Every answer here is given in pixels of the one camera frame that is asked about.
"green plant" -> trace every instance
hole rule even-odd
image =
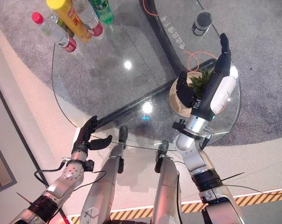
[[[201,72],[202,76],[191,77],[190,80],[192,81],[192,83],[190,83],[188,85],[189,87],[191,87],[195,91],[196,97],[198,97],[199,99],[201,99],[203,89],[204,89],[205,85],[209,82],[209,80],[211,78],[211,74],[212,74],[212,72],[208,72],[207,70],[200,71],[200,72]]]

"potted plant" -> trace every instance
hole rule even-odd
[[[210,80],[212,72],[213,71],[208,72],[207,70],[205,70],[200,72],[189,72],[187,74],[187,84],[196,92],[196,97],[198,97],[199,99],[201,99],[202,97],[203,88]],[[172,87],[170,89],[170,105],[176,113],[188,118],[191,113],[191,108],[185,107],[178,99],[176,95],[176,84],[177,80],[172,84]]]

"red bottle cap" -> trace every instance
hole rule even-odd
[[[32,20],[37,24],[42,24],[43,16],[38,12],[33,12],[32,13]]]

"green bottle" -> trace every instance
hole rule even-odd
[[[114,18],[108,0],[89,0],[96,14],[103,23],[110,24]]]

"robotic hand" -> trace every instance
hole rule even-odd
[[[212,162],[203,151],[212,131],[208,128],[216,114],[222,112],[232,93],[237,78],[237,70],[231,67],[231,52],[228,38],[221,34],[222,54],[218,58],[209,83],[204,86],[202,98],[187,85],[187,73],[182,72],[176,85],[178,98],[186,107],[192,107],[189,120],[175,122],[173,128],[180,134],[174,140],[176,150],[181,154],[196,184],[203,203],[202,210],[206,224],[244,224],[242,212],[237,206],[227,186],[223,185]]]
[[[96,139],[88,142],[91,134],[95,132],[97,123],[98,117],[93,116],[84,124],[83,127],[81,127],[77,140],[73,145],[73,150],[82,147],[82,145],[86,145],[89,150],[100,150],[109,146],[112,141],[111,135],[109,135],[106,139]]]
[[[80,129],[62,175],[56,179],[27,209],[24,209],[10,224],[45,224],[62,207],[73,190],[82,183],[84,172],[93,171],[94,162],[86,161],[89,150],[106,148],[112,141],[106,139],[88,141],[97,127],[97,116],[90,118]]]

